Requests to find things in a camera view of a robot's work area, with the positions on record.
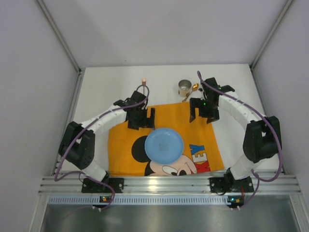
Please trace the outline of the orange Mickey Mouse cloth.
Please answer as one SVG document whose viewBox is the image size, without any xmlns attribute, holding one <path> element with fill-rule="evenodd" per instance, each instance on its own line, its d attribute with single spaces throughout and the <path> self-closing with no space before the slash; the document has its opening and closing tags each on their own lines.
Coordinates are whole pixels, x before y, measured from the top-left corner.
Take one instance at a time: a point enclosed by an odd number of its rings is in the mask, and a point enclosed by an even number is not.
<svg viewBox="0 0 309 232">
<path fill-rule="evenodd" d="M 151 129 L 129 129 L 128 123 L 109 131 L 109 171 L 115 176 L 180 176 L 224 169 L 213 126 L 205 118 L 189 121 L 188 102 L 157 105 L 155 127 L 175 130 L 183 139 L 184 149 L 173 164 L 162 165 L 151 161 L 144 150 Z"/>
</svg>

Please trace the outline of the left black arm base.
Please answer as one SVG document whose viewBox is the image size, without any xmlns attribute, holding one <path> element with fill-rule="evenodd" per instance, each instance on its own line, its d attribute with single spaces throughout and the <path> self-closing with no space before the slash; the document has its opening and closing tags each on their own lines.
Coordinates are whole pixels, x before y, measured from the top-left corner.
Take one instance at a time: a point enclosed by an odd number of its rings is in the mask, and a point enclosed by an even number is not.
<svg viewBox="0 0 309 232">
<path fill-rule="evenodd" d="M 124 179 L 119 177 L 108 177 L 104 180 L 105 185 L 89 178 L 83 179 L 82 193 L 122 193 L 124 190 Z"/>
</svg>

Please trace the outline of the copper fork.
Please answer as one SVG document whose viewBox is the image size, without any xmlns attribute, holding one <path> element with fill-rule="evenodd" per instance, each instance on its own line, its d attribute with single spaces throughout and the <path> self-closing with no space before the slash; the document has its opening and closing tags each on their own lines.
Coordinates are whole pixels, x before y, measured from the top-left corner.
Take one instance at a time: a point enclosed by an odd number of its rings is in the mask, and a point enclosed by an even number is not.
<svg viewBox="0 0 309 232">
<path fill-rule="evenodd" d="M 143 94 L 145 94 L 146 78 L 142 79 Z"/>
</svg>

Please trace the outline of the small metal cup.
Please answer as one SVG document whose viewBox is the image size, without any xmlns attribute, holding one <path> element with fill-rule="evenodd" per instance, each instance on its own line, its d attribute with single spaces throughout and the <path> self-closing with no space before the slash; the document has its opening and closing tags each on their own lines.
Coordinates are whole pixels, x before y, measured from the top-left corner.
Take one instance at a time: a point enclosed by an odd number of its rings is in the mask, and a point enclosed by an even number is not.
<svg viewBox="0 0 309 232">
<path fill-rule="evenodd" d="M 178 94 L 180 97 L 186 97 L 192 88 L 192 83 L 189 80 L 183 79 L 178 83 Z"/>
</svg>

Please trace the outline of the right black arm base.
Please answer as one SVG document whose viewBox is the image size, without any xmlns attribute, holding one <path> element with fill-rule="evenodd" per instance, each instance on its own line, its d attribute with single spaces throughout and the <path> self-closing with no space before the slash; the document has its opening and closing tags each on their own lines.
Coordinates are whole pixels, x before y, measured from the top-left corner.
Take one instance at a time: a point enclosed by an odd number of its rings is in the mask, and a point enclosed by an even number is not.
<svg viewBox="0 0 309 232">
<path fill-rule="evenodd" d="M 209 178 L 211 193 L 224 195 L 226 193 L 252 193 L 254 192 L 252 179 L 248 176 L 243 179 L 236 180 L 230 168 L 222 177 Z"/>
</svg>

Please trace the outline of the copper spoon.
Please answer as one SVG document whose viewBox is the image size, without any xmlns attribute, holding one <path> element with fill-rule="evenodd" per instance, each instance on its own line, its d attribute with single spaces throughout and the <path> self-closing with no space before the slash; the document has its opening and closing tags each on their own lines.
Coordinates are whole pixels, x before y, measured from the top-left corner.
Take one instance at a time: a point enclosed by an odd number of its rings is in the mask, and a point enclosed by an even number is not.
<svg viewBox="0 0 309 232">
<path fill-rule="evenodd" d="M 185 98 L 182 100 L 182 102 L 186 102 L 187 99 L 189 98 L 189 96 L 190 96 L 193 92 L 197 91 L 198 88 L 199 88 L 199 83 L 195 83 L 195 84 L 192 86 L 191 91 L 188 92 L 188 93 L 186 94 L 186 96 L 185 96 Z"/>
</svg>

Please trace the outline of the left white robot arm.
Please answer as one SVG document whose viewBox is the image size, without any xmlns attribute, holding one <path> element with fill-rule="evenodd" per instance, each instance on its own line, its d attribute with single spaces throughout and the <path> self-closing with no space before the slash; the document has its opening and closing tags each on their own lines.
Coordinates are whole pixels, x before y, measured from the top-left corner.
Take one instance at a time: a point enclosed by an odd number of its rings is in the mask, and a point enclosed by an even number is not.
<svg viewBox="0 0 309 232">
<path fill-rule="evenodd" d="M 108 178 L 105 171 L 95 160 L 95 140 L 118 124 L 127 122 L 129 129 L 155 128 L 155 109 L 150 109 L 147 116 L 149 94 L 144 95 L 135 90 L 130 98 L 117 100 L 103 113 L 82 123 L 70 122 L 59 145 L 58 154 L 61 162 L 55 175 L 55 181 L 66 177 L 58 177 L 63 162 L 73 164 L 77 173 L 84 174 L 88 179 L 98 184 Z"/>
</svg>

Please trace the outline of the aluminium mounting rail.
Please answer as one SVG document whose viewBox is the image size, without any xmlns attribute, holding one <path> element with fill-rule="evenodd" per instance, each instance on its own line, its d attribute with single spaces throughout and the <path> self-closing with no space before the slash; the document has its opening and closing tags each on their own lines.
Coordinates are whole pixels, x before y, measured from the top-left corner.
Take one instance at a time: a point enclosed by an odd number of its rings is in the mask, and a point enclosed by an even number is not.
<svg viewBox="0 0 309 232">
<path fill-rule="evenodd" d="M 127 176 L 120 186 L 122 194 L 211 194 L 210 178 L 221 177 L 225 170 L 175 176 Z M 45 176 L 39 187 L 39 194 L 79 194 L 82 192 L 81 177 L 71 174 L 56 182 L 52 176 Z M 297 178 L 291 174 L 280 173 L 272 182 L 260 181 L 259 195 L 298 195 L 301 189 Z"/>
</svg>

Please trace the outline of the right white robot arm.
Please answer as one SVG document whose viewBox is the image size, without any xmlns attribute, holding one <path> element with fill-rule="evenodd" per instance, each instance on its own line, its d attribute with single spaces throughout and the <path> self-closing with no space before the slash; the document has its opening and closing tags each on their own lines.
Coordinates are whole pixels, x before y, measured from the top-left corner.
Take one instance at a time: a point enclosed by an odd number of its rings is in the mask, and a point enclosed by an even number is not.
<svg viewBox="0 0 309 232">
<path fill-rule="evenodd" d="M 214 77 L 201 80 L 201 98 L 191 98 L 190 118 L 193 122 L 196 116 L 206 118 L 207 123 L 218 121 L 219 109 L 230 114 L 245 130 L 243 140 L 243 155 L 228 171 L 235 180 L 242 180 L 255 173 L 255 168 L 263 161 L 278 155 L 277 173 L 268 182 L 278 178 L 282 170 L 282 145 L 280 122 L 277 117 L 267 117 L 255 108 L 240 100 L 235 90 L 229 86 L 220 86 Z"/>
</svg>

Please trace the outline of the blue plastic plate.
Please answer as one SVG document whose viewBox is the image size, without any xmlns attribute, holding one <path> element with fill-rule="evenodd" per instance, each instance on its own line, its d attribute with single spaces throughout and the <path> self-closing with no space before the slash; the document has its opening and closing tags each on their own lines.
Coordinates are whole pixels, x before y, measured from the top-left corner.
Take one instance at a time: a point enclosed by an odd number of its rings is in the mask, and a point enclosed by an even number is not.
<svg viewBox="0 0 309 232">
<path fill-rule="evenodd" d="M 175 130 L 158 128 L 147 136 L 144 149 L 151 161 L 162 165 L 172 164 L 183 154 L 184 142 Z"/>
</svg>

